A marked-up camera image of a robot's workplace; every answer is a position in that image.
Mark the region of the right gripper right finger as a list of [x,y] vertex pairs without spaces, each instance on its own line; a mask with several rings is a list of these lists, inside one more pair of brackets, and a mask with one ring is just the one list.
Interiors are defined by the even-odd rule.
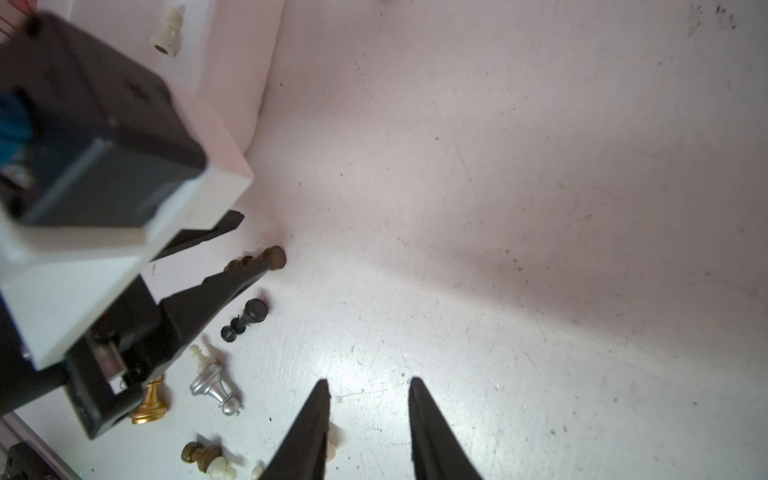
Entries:
[[420,377],[410,381],[408,410],[416,479],[481,479]]

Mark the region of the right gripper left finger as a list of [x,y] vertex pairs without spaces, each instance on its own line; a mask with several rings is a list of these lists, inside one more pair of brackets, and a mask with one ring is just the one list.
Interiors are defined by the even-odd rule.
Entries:
[[260,476],[261,480],[325,478],[330,399],[328,382],[319,380]]

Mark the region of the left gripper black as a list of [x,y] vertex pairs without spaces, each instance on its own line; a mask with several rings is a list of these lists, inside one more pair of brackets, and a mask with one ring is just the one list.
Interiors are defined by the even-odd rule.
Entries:
[[[210,241],[237,229],[244,215],[229,210],[208,230],[180,230],[153,261]],[[214,317],[269,270],[262,266],[221,272],[199,285],[155,303],[138,276],[67,350],[61,361],[38,369],[5,303],[1,304],[1,413],[18,408],[62,387],[91,440],[110,430],[136,409],[144,385],[159,367],[134,348],[161,325],[176,360]]]

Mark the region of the brown wooden knight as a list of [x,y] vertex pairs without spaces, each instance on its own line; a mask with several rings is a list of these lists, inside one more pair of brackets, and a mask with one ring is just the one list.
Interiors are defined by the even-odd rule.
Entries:
[[281,270],[287,263],[284,249],[279,246],[271,246],[256,255],[244,255],[231,260],[224,268],[224,272],[234,271],[240,268],[262,266],[269,271]]

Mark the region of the black and white pawn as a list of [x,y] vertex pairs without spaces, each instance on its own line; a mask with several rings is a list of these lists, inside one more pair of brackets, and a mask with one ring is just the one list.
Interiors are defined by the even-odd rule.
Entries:
[[169,5],[160,19],[160,27],[150,37],[151,46],[159,53],[176,56],[181,44],[184,5]]

